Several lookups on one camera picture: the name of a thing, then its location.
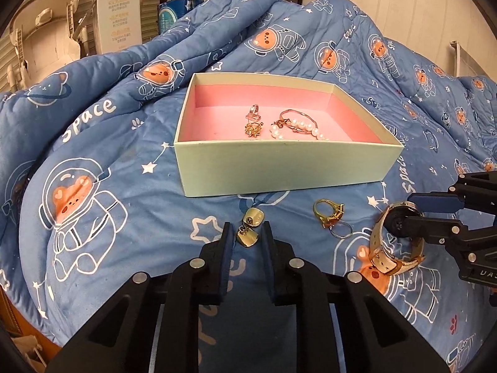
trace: silver bolt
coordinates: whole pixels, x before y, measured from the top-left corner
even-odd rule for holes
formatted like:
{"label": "silver bolt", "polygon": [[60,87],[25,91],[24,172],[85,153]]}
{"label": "silver bolt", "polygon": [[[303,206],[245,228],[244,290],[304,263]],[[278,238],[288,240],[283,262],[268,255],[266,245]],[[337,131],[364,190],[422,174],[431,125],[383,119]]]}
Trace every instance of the silver bolt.
{"label": "silver bolt", "polygon": [[362,275],[359,272],[353,271],[347,275],[347,279],[352,283],[359,283],[362,280]]}
{"label": "silver bolt", "polygon": [[304,261],[300,258],[292,258],[288,263],[292,268],[299,269],[304,266]]}
{"label": "silver bolt", "polygon": [[202,258],[193,258],[190,261],[190,266],[195,269],[202,268],[205,265],[205,261]]}
{"label": "silver bolt", "polygon": [[147,274],[145,272],[138,272],[133,275],[134,283],[143,283],[148,279]]}

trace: white cardboard box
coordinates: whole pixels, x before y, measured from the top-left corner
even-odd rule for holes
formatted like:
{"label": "white cardboard box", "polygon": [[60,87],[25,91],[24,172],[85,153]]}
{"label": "white cardboard box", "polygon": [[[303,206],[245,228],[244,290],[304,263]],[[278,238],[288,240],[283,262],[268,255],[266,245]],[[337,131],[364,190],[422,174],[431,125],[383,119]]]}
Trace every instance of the white cardboard box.
{"label": "white cardboard box", "polygon": [[140,0],[97,0],[94,21],[98,54],[142,43]]}
{"label": "white cardboard box", "polygon": [[[255,103],[264,126],[251,138],[245,115]],[[329,141],[287,127],[285,139],[273,138],[270,126],[285,109],[310,115]],[[225,72],[193,75],[174,146],[188,197],[381,181],[404,148],[337,85]]]}

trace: wall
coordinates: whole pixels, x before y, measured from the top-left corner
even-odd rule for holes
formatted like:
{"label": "wall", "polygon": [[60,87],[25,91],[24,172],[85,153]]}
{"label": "wall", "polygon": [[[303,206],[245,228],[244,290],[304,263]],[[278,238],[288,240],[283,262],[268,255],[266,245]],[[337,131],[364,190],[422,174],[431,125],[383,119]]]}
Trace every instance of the wall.
{"label": "wall", "polygon": [[[144,0],[142,5],[141,20],[142,20],[142,39],[143,42],[150,41],[151,38],[157,35],[157,5],[158,0]],[[85,12],[91,8],[91,0],[80,0],[78,10],[75,13],[75,24],[77,25],[80,18]],[[93,40],[93,26],[91,19],[87,21],[87,30],[89,37],[90,53],[95,54],[95,42]],[[7,91],[9,85],[7,83],[7,66],[12,64],[18,68],[16,52],[8,37],[8,29],[0,38],[0,91]]]}
{"label": "wall", "polygon": [[352,0],[381,32],[454,71],[458,41],[497,81],[497,40],[472,0]]}

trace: watch face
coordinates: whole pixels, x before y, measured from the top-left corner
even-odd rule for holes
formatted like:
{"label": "watch face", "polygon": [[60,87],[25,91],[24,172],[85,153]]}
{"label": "watch face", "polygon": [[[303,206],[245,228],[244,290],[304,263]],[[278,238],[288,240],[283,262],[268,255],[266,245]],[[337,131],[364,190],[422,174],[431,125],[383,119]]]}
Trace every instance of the watch face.
{"label": "watch face", "polygon": [[383,226],[396,237],[405,237],[402,234],[402,223],[408,216],[422,216],[412,205],[398,205],[388,212]]}

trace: comforter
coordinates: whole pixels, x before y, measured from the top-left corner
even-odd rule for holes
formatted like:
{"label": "comforter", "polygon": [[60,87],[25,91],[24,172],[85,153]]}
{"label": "comforter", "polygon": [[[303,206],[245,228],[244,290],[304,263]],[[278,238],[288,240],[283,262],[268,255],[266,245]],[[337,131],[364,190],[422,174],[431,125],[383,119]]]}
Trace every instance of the comforter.
{"label": "comforter", "polygon": [[[201,71],[335,83],[404,151],[382,182],[187,198],[173,139],[185,86]],[[328,273],[361,271],[459,371],[495,321],[488,289],[459,280],[442,246],[427,245],[415,270],[384,276],[368,241],[389,203],[494,169],[496,92],[488,78],[456,79],[384,37],[349,0],[208,0],[142,46],[81,59],[2,96],[0,284],[64,345],[133,273],[171,272],[256,206],[297,256]],[[350,239],[317,222],[312,204],[322,197],[345,204]],[[469,210],[449,217],[470,228],[493,222]],[[388,235],[386,245],[409,256],[406,240]],[[264,280],[260,251],[236,245],[225,303],[200,307],[201,371],[295,369],[295,310],[272,306]],[[249,338],[260,347],[244,346]]]}

